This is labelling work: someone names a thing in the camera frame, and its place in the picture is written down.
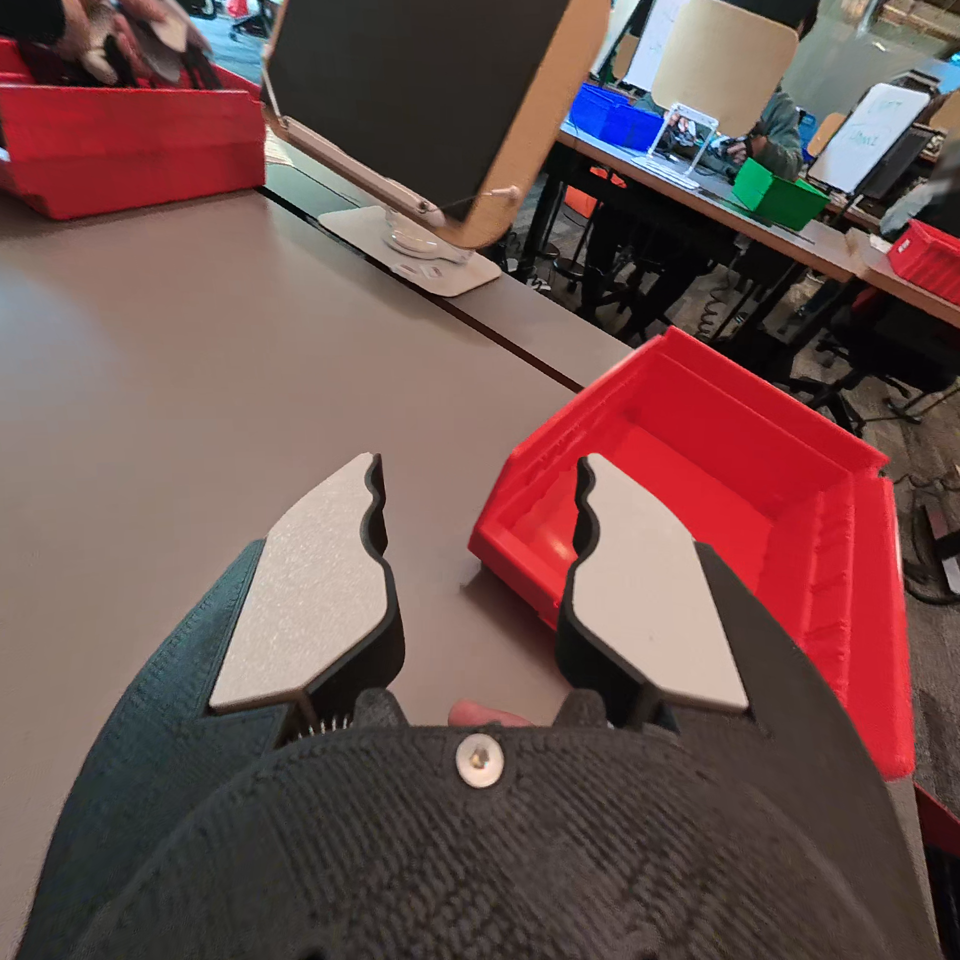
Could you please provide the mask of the blue plastic bin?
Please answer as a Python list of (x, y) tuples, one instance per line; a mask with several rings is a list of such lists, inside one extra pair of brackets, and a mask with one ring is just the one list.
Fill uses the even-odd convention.
[(571, 103), (567, 122), (580, 137), (635, 152), (647, 152), (663, 128), (661, 114), (640, 109), (625, 95), (587, 82)]

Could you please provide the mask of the person's right hand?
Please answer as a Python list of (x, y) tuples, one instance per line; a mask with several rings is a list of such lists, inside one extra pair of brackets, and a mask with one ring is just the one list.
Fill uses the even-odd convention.
[(518, 714), (483, 705), (467, 699), (454, 702), (447, 723), (450, 727), (474, 728), (499, 725), (508, 728), (532, 726), (532, 722)]

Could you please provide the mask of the ribbed red plastic bin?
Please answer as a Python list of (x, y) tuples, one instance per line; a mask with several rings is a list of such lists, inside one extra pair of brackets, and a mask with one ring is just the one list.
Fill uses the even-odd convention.
[(887, 252), (905, 282), (959, 306), (959, 239), (918, 219), (906, 223)]

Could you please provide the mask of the empty red plastic bin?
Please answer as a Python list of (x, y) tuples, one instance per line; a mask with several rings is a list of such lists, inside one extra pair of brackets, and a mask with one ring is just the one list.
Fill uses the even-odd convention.
[(578, 461), (601, 454), (712, 546), (819, 669), (889, 782), (916, 751), (888, 459), (671, 329), (511, 451), (469, 551), (555, 628)]

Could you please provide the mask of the person's left hand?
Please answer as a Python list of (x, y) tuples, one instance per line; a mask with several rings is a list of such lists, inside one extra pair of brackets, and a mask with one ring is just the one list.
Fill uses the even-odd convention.
[(107, 34), (117, 39), (130, 60), (138, 54), (127, 20), (165, 23), (170, 15), (166, 2), (158, 1), (60, 1), (64, 27), (54, 50), (68, 61), (77, 61), (90, 53)]

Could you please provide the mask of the red plastic bin with tools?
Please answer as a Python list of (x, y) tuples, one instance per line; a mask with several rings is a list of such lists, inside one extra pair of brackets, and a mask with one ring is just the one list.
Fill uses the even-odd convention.
[(219, 89), (39, 85), (2, 39), (2, 193), (54, 221), (263, 186), (259, 87), (219, 66)]

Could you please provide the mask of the grey desk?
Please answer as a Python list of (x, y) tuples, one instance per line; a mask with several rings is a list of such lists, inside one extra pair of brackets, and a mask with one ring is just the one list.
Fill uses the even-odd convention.
[[(609, 726), (470, 551), (576, 396), (258, 193), (2, 213), (2, 945), (940, 958), (857, 727), (713, 546), (750, 709), (676, 726)], [(400, 672), (353, 713), (212, 712), (268, 533), (364, 452)]]
[(632, 354), (629, 346), (505, 273), (453, 298), (426, 292), (320, 223), (330, 212), (375, 206), (375, 197), (270, 130), (265, 157), (264, 196), (568, 389), (582, 391)]

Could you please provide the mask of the green plastic bin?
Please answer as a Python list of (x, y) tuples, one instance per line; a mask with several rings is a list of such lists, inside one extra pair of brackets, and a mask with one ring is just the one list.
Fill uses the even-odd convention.
[(795, 233), (816, 219), (830, 202), (828, 195), (804, 179), (784, 179), (751, 158), (739, 169), (731, 195), (755, 217)]

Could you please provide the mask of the long wooden table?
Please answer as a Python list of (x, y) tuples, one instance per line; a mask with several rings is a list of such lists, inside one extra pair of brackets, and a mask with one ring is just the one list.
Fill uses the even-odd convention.
[(881, 251), (869, 235), (858, 229), (842, 234), (823, 222), (813, 221), (799, 233), (779, 225), (766, 225), (749, 217), (748, 212), (725, 199), (716, 199), (704, 187), (688, 189), (644, 169), (631, 161), (629, 153), (602, 141), (573, 132), (563, 125), (556, 142), (574, 151), (586, 168), (602, 165), (626, 182), (642, 185), (648, 192), (665, 197), (675, 206), (693, 210), (724, 227), (744, 234), (791, 261), (813, 269), (838, 282), (858, 279), (915, 306), (955, 329), (959, 327), (959, 307), (925, 286), (917, 286), (899, 275), (889, 254)]

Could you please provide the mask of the person's left forearm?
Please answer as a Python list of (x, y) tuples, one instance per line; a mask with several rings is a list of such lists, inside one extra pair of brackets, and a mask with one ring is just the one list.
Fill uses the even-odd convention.
[(1, 1), (1, 38), (54, 45), (67, 30), (62, 1)]

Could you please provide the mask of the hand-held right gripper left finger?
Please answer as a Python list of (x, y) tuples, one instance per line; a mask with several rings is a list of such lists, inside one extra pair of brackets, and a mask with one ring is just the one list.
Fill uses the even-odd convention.
[(246, 588), (209, 709), (293, 706), (352, 714), (401, 672), (404, 630), (381, 456), (364, 452), (271, 527)]

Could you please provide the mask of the black tablet with wooden frame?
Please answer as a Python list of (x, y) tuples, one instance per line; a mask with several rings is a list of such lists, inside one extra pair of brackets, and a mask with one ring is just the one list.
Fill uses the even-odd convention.
[(454, 247), (515, 221), (606, 35), (602, 1), (287, 1), (271, 128)]

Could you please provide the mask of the black office chair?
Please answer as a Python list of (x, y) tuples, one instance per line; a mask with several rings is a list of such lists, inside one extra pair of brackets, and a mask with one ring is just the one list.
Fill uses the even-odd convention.
[(846, 373), (829, 382), (790, 377), (785, 386), (854, 436), (862, 437), (872, 420), (858, 413), (848, 394), (869, 379), (904, 397), (900, 404), (888, 398), (889, 415), (876, 417), (877, 423), (900, 420), (917, 426), (958, 392), (957, 325), (873, 287), (855, 297), (836, 294), (817, 316), (825, 320), (817, 349), (841, 359)]

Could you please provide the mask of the small white tablet stand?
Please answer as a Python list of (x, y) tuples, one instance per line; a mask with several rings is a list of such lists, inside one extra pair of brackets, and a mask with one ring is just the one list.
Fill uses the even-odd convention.
[(719, 130), (719, 121), (682, 102), (674, 102), (663, 114), (651, 146), (639, 153), (632, 165), (689, 192), (700, 189), (694, 173)]

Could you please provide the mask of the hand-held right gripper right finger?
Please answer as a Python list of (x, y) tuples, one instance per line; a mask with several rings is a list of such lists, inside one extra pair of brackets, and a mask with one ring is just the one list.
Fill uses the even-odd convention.
[(557, 621), (557, 664), (597, 693), (610, 727), (677, 725), (675, 709), (726, 716), (750, 702), (692, 534), (598, 453), (577, 463), (577, 508)]

